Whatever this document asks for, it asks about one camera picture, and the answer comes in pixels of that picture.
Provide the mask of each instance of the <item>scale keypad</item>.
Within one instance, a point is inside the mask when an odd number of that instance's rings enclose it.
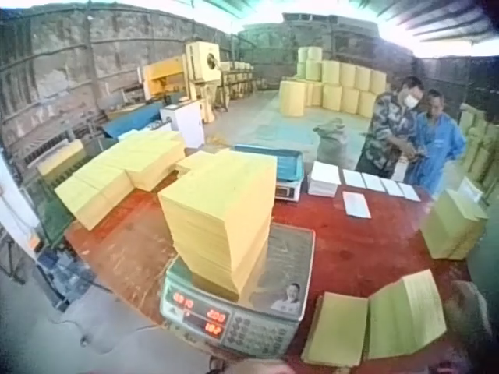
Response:
[[[288,349],[296,327],[237,312],[222,343],[256,357],[280,357]]]

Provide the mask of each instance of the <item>red digital numbers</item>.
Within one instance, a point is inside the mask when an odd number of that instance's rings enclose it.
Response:
[[[207,317],[209,319],[212,319],[213,321],[223,323],[225,321],[225,314],[217,312],[216,310],[210,309],[208,313],[206,313]]]
[[[221,333],[221,327],[209,322],[204,326],[204,330],[216,337]]]
[[[194,307],[194,301],[190,298],[185,298],[184,295],[179,292],[173,294],[173,300],[180,305],[185,306],[187,309],[192,309]]]

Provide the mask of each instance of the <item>yellow machine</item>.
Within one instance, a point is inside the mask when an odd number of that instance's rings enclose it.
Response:
[[[191,100],[200,101],[201,116],[205,123],[214,120],[214,94],[209,94],[209,87],[216,87],[221,79],[218,44],[205,41],[188,43],[184,55],[146,65],[141,75],[146,100],[184,92]]]

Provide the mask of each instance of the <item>sack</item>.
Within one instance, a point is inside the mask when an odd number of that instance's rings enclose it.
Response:
[[[335,118],[324,125],[317,126],[313,131],[320,137],[317,161],[344,168],[347,161],[345,155],[347,136],[343,121]]]

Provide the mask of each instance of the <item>cable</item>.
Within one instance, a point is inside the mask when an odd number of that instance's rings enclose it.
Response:
[[[81,333],[81,338],[80,338],[80,346],[82,348],[85,348],[89,345],[92,345],[92,340],[91,340],[91,337],[90,335],[88,335],[87,333],[84,332],[82,326],[76,322],[76,321],[72,321],[71,319],[66,319],[64,321],[54,321],[50,318],[47,317],[47,321],[53,325],[66,325],[66,324],[69,324],[69,325],[74,325]],[[109,355],[111,352],[113,352],[124,340],[128,339],[129,337],[133,336],[135,333],[139,333],[139,332],[142,332],[142,331],[149,331],[149,330],[156,330],[158,328],[162,327],[162,325],[149,325],[149,326],[144,326],[144,327],[139,327],[138,329],[135,329],[134,331],[132,331],[131,333],[128,333],[127,335],[125,335],[124,337],[122,337],[118,343],[116,343],[114,346],[111,347],[111,349],[108,349],[107,351],[99,351],[98,349],[94,349],[98,355],[100,356],[105,356],[105,355]]]

